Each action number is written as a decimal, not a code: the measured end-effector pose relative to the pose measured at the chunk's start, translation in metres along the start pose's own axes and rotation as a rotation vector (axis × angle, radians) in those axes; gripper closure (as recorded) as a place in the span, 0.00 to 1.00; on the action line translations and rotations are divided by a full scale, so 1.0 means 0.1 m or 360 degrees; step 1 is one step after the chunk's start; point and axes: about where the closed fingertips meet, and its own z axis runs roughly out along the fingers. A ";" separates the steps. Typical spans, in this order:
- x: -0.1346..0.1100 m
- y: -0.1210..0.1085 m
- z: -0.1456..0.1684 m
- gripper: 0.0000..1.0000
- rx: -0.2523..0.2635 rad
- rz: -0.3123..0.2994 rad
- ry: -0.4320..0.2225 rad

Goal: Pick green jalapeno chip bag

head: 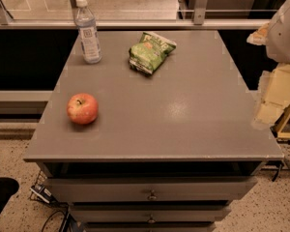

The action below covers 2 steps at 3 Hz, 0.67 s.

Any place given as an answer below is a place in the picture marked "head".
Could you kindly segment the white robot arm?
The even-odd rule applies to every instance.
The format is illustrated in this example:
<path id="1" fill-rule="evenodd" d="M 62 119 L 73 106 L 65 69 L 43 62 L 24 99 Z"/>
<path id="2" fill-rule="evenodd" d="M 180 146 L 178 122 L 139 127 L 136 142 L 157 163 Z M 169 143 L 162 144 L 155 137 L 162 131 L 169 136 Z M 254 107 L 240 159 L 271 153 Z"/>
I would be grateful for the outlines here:
<path id="1" fill-rule="evenodd" d="M 269 23 L 266 51 L 276 62 L 290 64 L 290 0 L 283 3 Z"/>

